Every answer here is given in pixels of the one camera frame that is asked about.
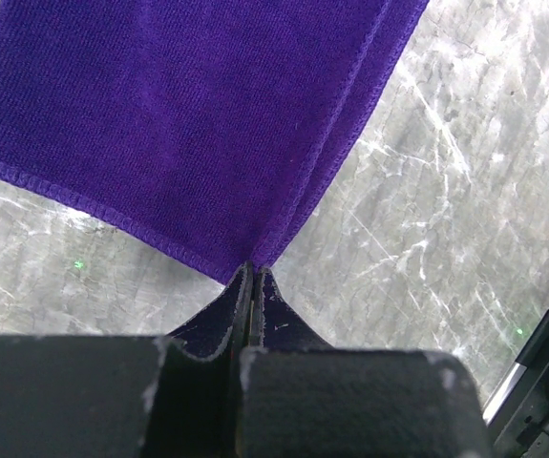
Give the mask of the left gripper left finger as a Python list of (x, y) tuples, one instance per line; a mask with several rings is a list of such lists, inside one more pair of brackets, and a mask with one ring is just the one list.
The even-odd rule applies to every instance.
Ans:
[(166, 335), (0, 335), (0, 457), (233, 456), (252, 283)]

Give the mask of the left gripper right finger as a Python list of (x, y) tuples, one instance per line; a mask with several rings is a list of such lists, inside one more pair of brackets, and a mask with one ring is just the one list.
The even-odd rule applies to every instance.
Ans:
[(240, 356), (242, 457), (490, 457), (473, 377), (431, 350), (340, 349), (283, 299), (254, 286)]

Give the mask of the purple towel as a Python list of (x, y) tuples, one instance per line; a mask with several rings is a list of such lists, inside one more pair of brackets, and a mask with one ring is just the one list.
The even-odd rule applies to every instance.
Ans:
[(211, 279), (272, 264), (422, 1), (3, 1), (0, 179)]

